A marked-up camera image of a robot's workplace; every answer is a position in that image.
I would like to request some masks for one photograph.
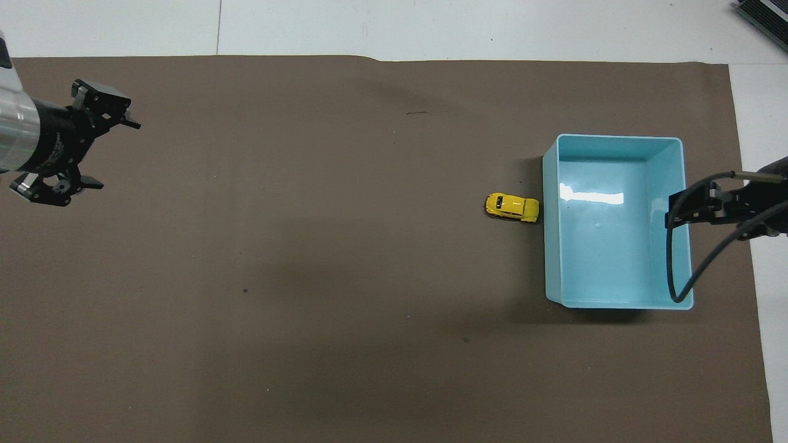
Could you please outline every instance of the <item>brown surface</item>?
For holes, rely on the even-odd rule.
[[[111,84],[143,129],[98,140],[106,189],[66,209],[0,192],[0,440],[771,440],[747,244],[689,312],[573,311],[545,298],[542,226],[481,211],[540,198],[561,132],[738,167],[724,65],[17,68],[61,104]],[[728,229],[693,230],[695,263]]]

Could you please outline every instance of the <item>plastic container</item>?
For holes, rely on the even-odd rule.
[[[686,187],[682,141],[562,134],[542,159],[547,297],[566,307],[679,309],[667,290],[667,198]],[[676,286],[692,272],[674,231]]]

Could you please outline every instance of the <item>white floor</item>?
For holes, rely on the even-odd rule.
[[[0,11],[13,57],[727,63],[744,167],[788,155],[788,53],[738,17],[731,0],[0,0]],[[788,443],[788,238],[751,246],[772,430]]]

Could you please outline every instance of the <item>toy car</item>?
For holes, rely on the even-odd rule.
[[[487,214],[497,217],[517,218],[521,222],[534,223],[539,218],[539,201],[494,192],[487,196],[485,210]]]

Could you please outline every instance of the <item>black cable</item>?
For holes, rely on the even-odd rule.
[[[748,233],[753,228],[758,226],[760,223],[768,220],[769,218],[774,217],[775,215],[783,212],[784,210],[788,210],[788,200],[777,203],[774,206],[770,207],[769,209],[761,212],[760,214],[750,218],[749,220],[741,223],[739,227],[737,227],[732,233],[728,234],[722,241],[720,241],[711,252],[706,255],[706,258],[703,259],[701,264],[695,269],[692,276],[687,281],[686,285],[684,285],[684,289],[682,289],[681,293],[676,295],[676,288],[673,282],[673,228],[675,225],[676,213],[678,212],[679,207],[686,201],[686,197],[689,196],[691,192],[694,192],[704,184],[707,184],[711,181],[718,180],[719,178],[726,178],[732,177],[734,173],[732,171],[727,173],[720,173],[715,174],[713,176],[706,177],[705,179],[698,181],[696,184],[693,184],[689,188],[686,189],[676,200],[673,209],[668,215],[667,220],[667,287],[671,292],[671,299],[676,303],[681,303],[687,297],[687,294],[690,293],[690,289],[692,289],[693,285],[697,281],[698,278],[701,277],[703,272],[706,270],[708,265],[717,258],[720,252],[722,252],[729,244],[731,244],[734,240],[740,237],[740,235],[744,233]]]
[[[704,178],[703,180],[696,181],[692,186],[685,189],[684,192],[678,196],[678,199],[673,204],[671,211],[667,215],[667,246],[665,254],[665,259],[667,261],[667,289],[671,292],[671,300],[675,301],[676,303],[681,303],[684,301],[684,299],[687,297],[687,294],[690,292],[690,290],[685,287],[685,290],[682,290],[681,295],[677,296],[676,287],[673,282],[673,228],[676,224],[676,215],[678,214],[678,210],[684,206],[684,202],[696,190],[704,187],[714,180],[718,180],[720,178],[730,178],[734,175],[734,171],[726,171],[724,173],[716,173]]]

